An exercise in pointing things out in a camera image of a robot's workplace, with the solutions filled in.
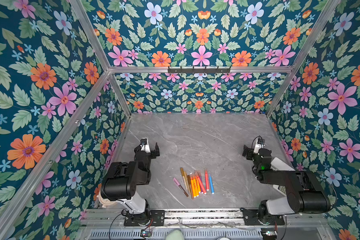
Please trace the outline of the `pink highlighter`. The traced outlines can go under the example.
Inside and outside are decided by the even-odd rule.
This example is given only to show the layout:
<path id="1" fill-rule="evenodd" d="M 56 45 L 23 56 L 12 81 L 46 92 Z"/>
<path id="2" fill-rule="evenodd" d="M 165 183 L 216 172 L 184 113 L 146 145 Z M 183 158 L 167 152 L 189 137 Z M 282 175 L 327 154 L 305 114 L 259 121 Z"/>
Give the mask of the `pink highlighter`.
<path id="1" fill-rule="evenodd" d="M 199 182 L 199 185 L 200 185 L 200 188 L 201 188 L 201 193 L 203 193 L 204 195 L 207 194 L 207 191 L 204 187 L 204 184 L 202 182 L 202 177 L 201 177 L 201 174 L 199 172 L 196 173 L 197 175 L 197 179 L 198 179 L 198 182 Z"/>
<path id="2" fill-rule="evenodd" d="M 210 190 L 210 184 L 209 184 L 209 175 L 207 169 L 205 169 L 205 185 L 206 185 L 206 191 L 208 192 Z"/>

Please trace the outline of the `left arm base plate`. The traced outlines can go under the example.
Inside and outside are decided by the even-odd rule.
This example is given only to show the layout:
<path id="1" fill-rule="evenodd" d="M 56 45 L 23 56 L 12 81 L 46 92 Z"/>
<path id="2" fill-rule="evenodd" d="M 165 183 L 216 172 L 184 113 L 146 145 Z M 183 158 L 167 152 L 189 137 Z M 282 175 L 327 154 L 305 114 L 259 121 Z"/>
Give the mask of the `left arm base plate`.
<path id="1" fill-rule="evenodd" d="M 149 210 L 141 214 L 127 213 L 124 227 L 162 227 L 165 221 L 164 210 Z"/>

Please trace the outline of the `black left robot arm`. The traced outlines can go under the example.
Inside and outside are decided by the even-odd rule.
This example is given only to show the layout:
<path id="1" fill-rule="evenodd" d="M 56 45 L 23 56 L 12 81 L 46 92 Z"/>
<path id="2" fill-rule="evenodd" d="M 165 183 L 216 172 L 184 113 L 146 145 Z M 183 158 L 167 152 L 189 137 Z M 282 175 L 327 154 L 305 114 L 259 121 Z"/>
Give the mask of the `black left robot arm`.
<path id="1" fill-rule="evenodd" d="M 101 207 L 110 209 L 120 204 L 131 217 L 150 219 L 148 201 L 137 192 L 137 186 L 148 185 L 151 181 L 151 162 L 160 156 L 160 148 L 155 144 L 150 148 L 147 138 L 141 139 L 134 148 L 134 159 L 128 163 L 114 162 L 110 165 L 101 184 L 98 199 Z"/>

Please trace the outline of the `blue highlighter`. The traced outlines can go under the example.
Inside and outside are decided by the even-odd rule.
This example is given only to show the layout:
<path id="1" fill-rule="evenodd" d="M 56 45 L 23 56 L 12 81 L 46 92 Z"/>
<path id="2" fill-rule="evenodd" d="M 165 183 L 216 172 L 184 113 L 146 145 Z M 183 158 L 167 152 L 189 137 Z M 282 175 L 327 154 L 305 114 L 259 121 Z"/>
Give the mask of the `blue highlighter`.
<path id="1" fill-rule="evenodd" d="M 213 185 L 212 176 L 209 174 L 208 177 L 209 177 L 210 191 L 211 191 L 211 194 L 213 195 L 213 194 L 215 193 L 215 190 L 214 190 L 214 185 Z"/>

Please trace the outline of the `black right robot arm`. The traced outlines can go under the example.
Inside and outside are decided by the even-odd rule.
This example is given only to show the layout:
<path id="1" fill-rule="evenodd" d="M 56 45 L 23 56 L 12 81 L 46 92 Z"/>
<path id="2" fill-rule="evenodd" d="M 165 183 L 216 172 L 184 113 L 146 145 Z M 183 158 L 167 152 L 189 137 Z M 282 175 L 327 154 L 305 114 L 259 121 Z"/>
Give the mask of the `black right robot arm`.
<path id="1" fill-rule="evenodd" d="M 331 202 L 314 173 L 290 170 L 288 165 L 277 169 L 283 161 L 272 158 L 272 151 L 243 147 L 243 157 L 253 162 L 252 172 L 256 179 L 266 185 L 285 188 L 282 198 L 261 201 L 251 216 L 263 225 L 284 222 L 283 216 L 306 213 L 323 214 L 332 209 Z"/>

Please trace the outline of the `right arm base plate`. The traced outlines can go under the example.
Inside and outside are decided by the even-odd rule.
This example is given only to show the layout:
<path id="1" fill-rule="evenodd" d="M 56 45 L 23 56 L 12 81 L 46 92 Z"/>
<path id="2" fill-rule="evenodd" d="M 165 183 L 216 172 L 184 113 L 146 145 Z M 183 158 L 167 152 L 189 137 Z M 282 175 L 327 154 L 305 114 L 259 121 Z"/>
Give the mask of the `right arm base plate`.
<path id="1" fill-rule="evenodd" d="M 240 208 L 243 214 L 243 220 L 246 226 L 284 226 L 285 220 L 282 215 L 269 215 L 266 211 L 262 212 L 259 210 Z"/>

